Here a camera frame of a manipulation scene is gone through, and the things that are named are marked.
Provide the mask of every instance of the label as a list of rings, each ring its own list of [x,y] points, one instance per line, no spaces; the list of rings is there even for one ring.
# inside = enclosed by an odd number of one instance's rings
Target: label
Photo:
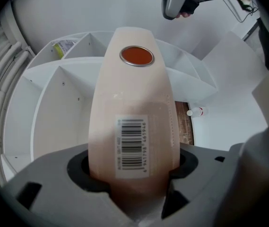
[[[115,177],[149,177],[147,115],[117,115],[115,122]]]
[[[56,51],[59,54],[59,57],[62,58],[70,49],[76,44],[72,40],[62,40],[53,45]]]

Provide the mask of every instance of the gray plastic mount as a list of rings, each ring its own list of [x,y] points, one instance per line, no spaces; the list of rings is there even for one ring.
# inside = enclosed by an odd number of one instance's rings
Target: gray plastic mount
[[[234,145],[226,152],[181,144],[181,149],[197,157],[198,165],[187,177],[172,179],[171,184],[189,203],[151,226],[212,226],[233,178],[240,146]],[[87,151],[87,144],[38,158],[11,179],[4,192],[17,199],[27,183],[40,184],[42,187],[29,209],[31,217],[33,213],[39,218],[38,226],[50,223],[60,227],[138,226],[114,204],[108,193],[84,191],[71,180],[68,163],[83,151]]]

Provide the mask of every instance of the white shelving unit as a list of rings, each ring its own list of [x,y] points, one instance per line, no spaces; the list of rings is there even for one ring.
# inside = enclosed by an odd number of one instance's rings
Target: white shelving unit
[[[113,32],[69,35],[80,40],[60,60],[49,42],[29,63],[10,100],[4,156],[10,175],[57,150],[87,143],[94,90]],[[196,102],[216,93],[203,62],[157,40],[175,101]]]

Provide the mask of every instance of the barcode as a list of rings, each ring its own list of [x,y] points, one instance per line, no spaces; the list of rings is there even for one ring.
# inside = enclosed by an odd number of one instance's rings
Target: barcode
[[[119,115],[116,120],[116,177],[148,177],[147,115]]]

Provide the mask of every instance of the bottle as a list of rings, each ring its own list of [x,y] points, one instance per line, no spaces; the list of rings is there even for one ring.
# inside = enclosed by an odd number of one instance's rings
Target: bottle
[[[206,107],[195,107],[187,111],[187,115],[192,118],[205,116],[207,113],[208,109]]]
[[[148,30],[118,28],[110,41],[92,102],[88,160],[90,176],[110,184],[125,212],[164,197],[169,171],[179,167],[172,88]]]

